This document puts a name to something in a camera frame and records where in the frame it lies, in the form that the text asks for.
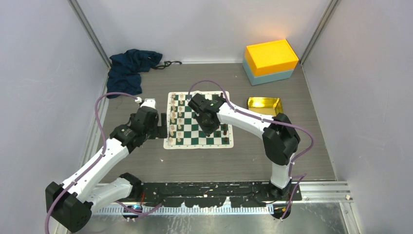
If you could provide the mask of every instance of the yellow foam block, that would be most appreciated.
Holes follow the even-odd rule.
[[[297,55],[285,39],[249,45],[245,59],[256,77],[292,70],[298,62]]]

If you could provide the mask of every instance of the gray wood-grain floor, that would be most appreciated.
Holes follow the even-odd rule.
[[[140,97],[155,98],[158,112],[166,111],[169,92],[187,91],[202,79],[219,82],[229,91],[231,101],[242,107],[246,107],[249,97],[281,98],[284,113],[290,120],[311,131],[316,138],[314,148],[297,160],[293,174],[307,173],[306,180],[335,179],[300,67],[289,79],[256,86],[250,85],[240,63],[173,65],[165,70],[141,73],[141,76],[143,94]],[[195,90],[219,89],[212,83],[201,83]],[[103,126],[106,135],[114,127],[126,123],[136,107],[128,97],[111,99]],[[233,133],[232,149],[165,150],[162,139],[148,140],[115,165],[102,182],[110,183],[125,172],[145,182],[269,180],[271,164],[265,156],[262,140],[236,127]],[[301,151],[309,145],[310,139],[303,132],[299,135]]]

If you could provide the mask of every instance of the white wall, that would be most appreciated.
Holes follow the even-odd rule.
[[[304,69],[366,233],[412,233],[413,2],[341,1]]]
[[[108,56],[242,61],[245,46],[287,38],[300,57],[330,0],[79,0]]]
[[[67,1],[23,2],[0,3],[2,234],[44,233],[44,190],[79,167],[107,73]]]

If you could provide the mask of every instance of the light blue foam block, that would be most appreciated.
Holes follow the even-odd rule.
[[[251,85],[264,84],[264,83],[268,83],[268,82],[272,82],[272,81],[276,81],[280,79],[287,79],[287,78],[290,78],[290,76],[293,74],[293,71],[294,71],[294,70],[287,70],[283,72],[272,73],[272,74],[265,75],[265,76],[255,77],[252,74],[251,68],[249,68],[248,62],[245,60],[245,58],[243,61],[243,67],[246,72],[246,75],[248,76],[249,82],[251,82]]]

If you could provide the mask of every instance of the stacked foam blocks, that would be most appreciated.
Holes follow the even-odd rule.
[[[247,46],[243,66],[251,85],[257,85],[289,78],[298,60],[283,39]]]

